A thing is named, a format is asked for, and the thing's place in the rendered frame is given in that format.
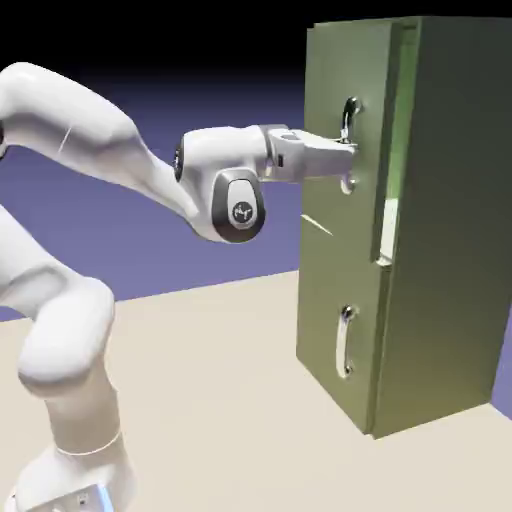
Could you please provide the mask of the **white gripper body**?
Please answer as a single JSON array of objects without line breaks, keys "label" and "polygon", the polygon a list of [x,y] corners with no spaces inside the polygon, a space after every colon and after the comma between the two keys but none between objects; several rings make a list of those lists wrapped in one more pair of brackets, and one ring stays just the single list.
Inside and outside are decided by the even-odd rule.
[{"label": "white gripper body", "polygon": [[302,133],[305,178],[348,176],[353,167],[357,146],[338,140]]}]

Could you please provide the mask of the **large green cabinet door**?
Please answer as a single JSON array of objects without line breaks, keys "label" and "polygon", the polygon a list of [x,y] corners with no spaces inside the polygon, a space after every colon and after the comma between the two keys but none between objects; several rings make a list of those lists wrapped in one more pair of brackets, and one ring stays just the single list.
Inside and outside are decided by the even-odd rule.
[{"label": "large green cabinet door", "polygon": [[355,190],[344,194],[339,176],[307,180],[302,210],[349,248],[390,263],[385,201],[402,32],[391,19],[318,24],[308,34],[305,78],[306,131],[337,140],[346,100],[357,97],[362,110],[352,128]]}]

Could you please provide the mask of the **green cabinet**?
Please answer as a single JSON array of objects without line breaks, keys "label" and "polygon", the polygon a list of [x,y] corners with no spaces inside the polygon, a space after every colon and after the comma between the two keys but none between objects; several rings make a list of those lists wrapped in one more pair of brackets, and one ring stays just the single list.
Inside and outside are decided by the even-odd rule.
[{"label": "green cabinet", "polygon": [[375,438],[487,403],[512,304],[512,19],[388,19],[403,39]]}]

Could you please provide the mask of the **small green cabinet door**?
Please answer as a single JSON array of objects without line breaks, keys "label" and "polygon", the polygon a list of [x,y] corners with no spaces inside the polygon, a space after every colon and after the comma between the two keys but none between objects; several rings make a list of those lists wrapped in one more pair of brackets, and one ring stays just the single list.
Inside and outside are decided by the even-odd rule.
[{"label": "small green cabinet door", "polygon": [[[301,220],[297,344],[299,361],[365,434],[373,430],[391,263],[368,259],[341,238]],[[352,373],[336,371],[339,314],[358,313],[348,334]]]}]

